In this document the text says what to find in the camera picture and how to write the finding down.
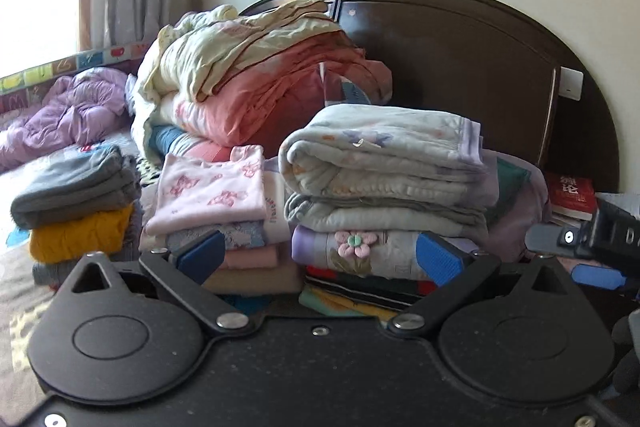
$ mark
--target white switch plate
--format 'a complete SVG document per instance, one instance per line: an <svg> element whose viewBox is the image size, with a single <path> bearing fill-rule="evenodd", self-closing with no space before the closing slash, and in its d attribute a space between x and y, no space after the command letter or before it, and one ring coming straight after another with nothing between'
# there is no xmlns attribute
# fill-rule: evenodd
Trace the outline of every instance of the white switch plate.
<svg viewBox="0 0 640 427"><path fill-rule="evenodd" d="M560 68L558 95L572 100L580 100L583 78L584 73L581 71L571 70L570 68Z"/></svg>

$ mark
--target circular black cover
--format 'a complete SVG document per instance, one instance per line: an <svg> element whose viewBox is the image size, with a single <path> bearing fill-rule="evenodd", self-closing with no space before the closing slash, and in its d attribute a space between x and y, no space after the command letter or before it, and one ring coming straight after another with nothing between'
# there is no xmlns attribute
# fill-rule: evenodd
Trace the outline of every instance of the circular black cover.
<svg viewBox="0 0 640 427"><path fill-rule="evenodd" d="M164 391L202 350L202 332L182 309L113 290L56 298L28 355L38 377L84 403L132 403Z"/></svg>
<svg viewBox="0 0 640 427"><path fill-rule="evenodd" d="M469 305L444 322L442 356L494 396L529 403L578 396L607 374L613 350L606 330L574 302L531 292Z"/></svg>

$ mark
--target headboard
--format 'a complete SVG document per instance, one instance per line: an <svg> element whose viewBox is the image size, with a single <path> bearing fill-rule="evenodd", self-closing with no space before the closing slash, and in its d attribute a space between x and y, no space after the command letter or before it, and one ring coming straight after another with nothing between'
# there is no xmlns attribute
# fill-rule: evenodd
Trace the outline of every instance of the headboard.
<svg viewBox="0 0 640 427"><path fill-rule="evenodd" d="M290 0L261 0L255 14ZM553 33L495 0L325 0L348 36L392 71L391 105L462 114L484 146L617 190L618 141L600 89ZM560 67L584 73L558 98Z"/></svg>

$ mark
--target red book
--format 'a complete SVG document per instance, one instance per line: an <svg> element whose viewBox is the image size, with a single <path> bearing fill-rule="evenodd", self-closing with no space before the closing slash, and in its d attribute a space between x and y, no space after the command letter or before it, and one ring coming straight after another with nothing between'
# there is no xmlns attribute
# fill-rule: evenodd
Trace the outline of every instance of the red book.
<svg viewBox="0 0 640 427"><path fill-rule="evenodd" d="M591 180L545 173L549 202L556 214L588 221L596 211L596 194Z"/></svg>

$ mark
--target pink shirt with butterfly print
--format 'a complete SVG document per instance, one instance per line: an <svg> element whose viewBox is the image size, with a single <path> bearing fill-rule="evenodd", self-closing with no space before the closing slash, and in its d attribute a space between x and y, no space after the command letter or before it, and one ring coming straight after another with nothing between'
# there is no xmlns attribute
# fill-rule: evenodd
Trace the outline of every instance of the pink shirt with butterfly print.
<svg viewBox="0 0 640 427"><path fill-rule="evenodd" d="M228 162L168 154L158 182L155 215L146 233L265 219L262 147L234 147Z"/></svg>

